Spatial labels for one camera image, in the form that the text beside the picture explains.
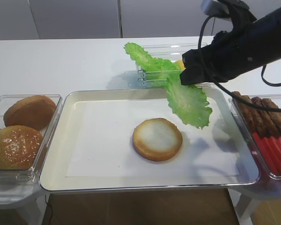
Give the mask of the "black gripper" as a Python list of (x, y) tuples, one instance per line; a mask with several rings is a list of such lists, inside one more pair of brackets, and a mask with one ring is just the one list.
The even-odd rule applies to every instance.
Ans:
[(239, 44), (239, 38), (227, 31), (218, 32), (211, 44), (183, 53), (182, 62), (186, 68), (180, 74), (183, 86), (211, 82), (201, 66), (202, 62), (207, 64), (211, 76), (219, 83), (235, 79), (246, 69), (244, 50)]

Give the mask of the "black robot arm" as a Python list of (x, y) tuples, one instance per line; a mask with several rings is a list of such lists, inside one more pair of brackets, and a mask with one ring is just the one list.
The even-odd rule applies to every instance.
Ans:
[(233, 29), (182, 55), (182, 85), (225, 83), (281, 59), (281, 7), (260, 19), (241, 0), (205, 0), (201, 9), (209, 17), (230, 20)]

